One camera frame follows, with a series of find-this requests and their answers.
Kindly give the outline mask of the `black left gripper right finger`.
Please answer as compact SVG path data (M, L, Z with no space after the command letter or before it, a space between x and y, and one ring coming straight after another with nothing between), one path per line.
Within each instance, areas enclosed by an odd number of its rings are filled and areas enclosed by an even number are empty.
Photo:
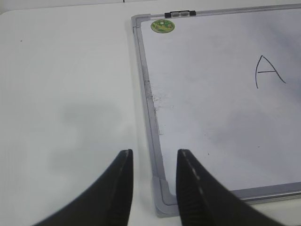
M184 226L299 226L301 184L230 191L190 150L177 153L176 198Z

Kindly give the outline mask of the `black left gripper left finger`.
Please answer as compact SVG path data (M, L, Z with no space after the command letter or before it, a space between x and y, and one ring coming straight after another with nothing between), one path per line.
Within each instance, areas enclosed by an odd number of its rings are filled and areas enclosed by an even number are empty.
M126 226L133 199L133 151L122 150L80 196L39 226Z

